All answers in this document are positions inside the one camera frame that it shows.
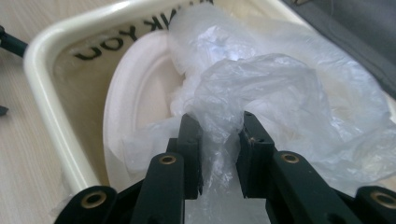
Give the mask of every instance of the wooden table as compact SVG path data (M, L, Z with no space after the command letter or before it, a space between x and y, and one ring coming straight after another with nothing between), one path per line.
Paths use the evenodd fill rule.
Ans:
M1 0L0 24L29 43L49 25L115 0ZM0 49L0 223L51 223L67 197L59 159L23 72L22 59Z

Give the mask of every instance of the screw hole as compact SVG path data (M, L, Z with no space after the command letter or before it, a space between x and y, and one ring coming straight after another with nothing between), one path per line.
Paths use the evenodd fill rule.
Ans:
M163 156L160 158L160 163L164 165L172 164L176 161L176 157L174 156Z
M289 153L282 154L281 158L282 158L282 160L284 160L288 163L297 163L300 161L300 159L298 159L298 157L291 155Z
M372 192L370 196L374 201L381 204L382 206L389 209L396 209L396 199L392 196L377 190Z
M105 202L106 194L101 191L95 191L84 196L81 200L81 206L87 209L97 207Z
M336 214L328 214L327 220L332 224L346 224L344 219Z

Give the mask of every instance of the transparent plastic bag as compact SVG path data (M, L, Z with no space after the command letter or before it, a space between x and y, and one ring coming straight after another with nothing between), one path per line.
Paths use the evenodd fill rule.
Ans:
M241 127L242 109L249 110L271 134L278 149L302 154L332 186L348 194L354 194L358 186L394 174L396 128L375 79L345 52L303 26L262 18L251 18L247 24L252 29L210 5L188 8L174 17L170 25L171 53L177 71L185 74L186 80L176 92L172 113L200 111L196 117L203 123L227 121L224 126L212 125L206 130L212 132L214 141L224 142L230 130ZM296 78L308 85L301 84L299 94L288 89L289 82L295 81L289 78L285 78L284 86L267 79L267 92L245 91L248 85L240 78L256 71L248 70L246 64L242 69L231 61L213 65L220 60L270 53L283 53L307 64L314 69L312 78L316 81L308 84L302 82L307 78ZM216 70L219 74L212 77L206 71L201 76L211 65L212 72L216 66L228 70L226 74ZM198 88L205 79L213 81L220 76L225 77L222 82Z
M186 78L171 110L177 118L190 113L204 130L204 194L186 201L186 223L265 222L265 200L243 199L235 170L244 110L258 117L277 149L302 154L348 194L396 170L396 125L370 74L304 27L254 27L205 4L180 10L170 24L174 64ZM176 133L166 122L151 131ZM147 141L135 137L125 150ZM143 174L148 165L136 170Z

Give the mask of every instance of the dark fabric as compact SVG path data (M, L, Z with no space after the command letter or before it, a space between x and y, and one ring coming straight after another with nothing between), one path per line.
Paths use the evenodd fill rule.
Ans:
M396 0L283 0L348 52L396 99Z

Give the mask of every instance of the plastic bag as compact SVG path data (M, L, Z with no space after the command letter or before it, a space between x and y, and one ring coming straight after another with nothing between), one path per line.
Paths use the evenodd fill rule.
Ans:
M259 118L277 149L302 154L346 193L396 170L396 127L375 80L319 35L292 24L262 23L255 33L200 5L180 10L170 25L174 63L186 75L172 113L192 114L205 132L204 194L186 201L186 223L266 219L264 200L243 199L234 166L244 110ZM277 33L275 27L285 31ZM175 131L152 127L158 133ZM132 150L147 141L135 137Z
M183 59L176 62L176 67L179 72L186 73L186 85L177 92L172 103L173 114L191 111L193 97L190 96L195 94L196 97L198 92L191 83L201 82L195 71L205 70L221 59L284 53L315 69L317 91L306 88L304 97L298 99L298 94L286 93L274 86L271 97L254 99L243 92L244 85L233 89L235 92L230 91L241 83L238 79L225 80L212 89L219 88L218 94L230 92L232 97L243 95L247 101L251 100L244 109L256 114L275 140L276 147L305 156L333 187L354 194L358 186L393 174L396 170L393 162L396 129L389 120L386 99L375 79L342 50L302 26L256 18L248 24L253 29L245 28L209 5L189 8L174 18L170 26L170 39L174 39L170 42L171 52L175 60ZM183 27L190 29L183 33ZM242 48L232 49L228 46L232 43ZM221 58L218 52L226 53ZM209 63L207 66L195 63L198 59ZM240 67L235 69L246 72ZM301 100L301 105L293 105L291 99ZM232 111L222 110L225 102L221 99L218 105L211 106L217 111L218 119L241 122L241 111L237 117L223 116Z

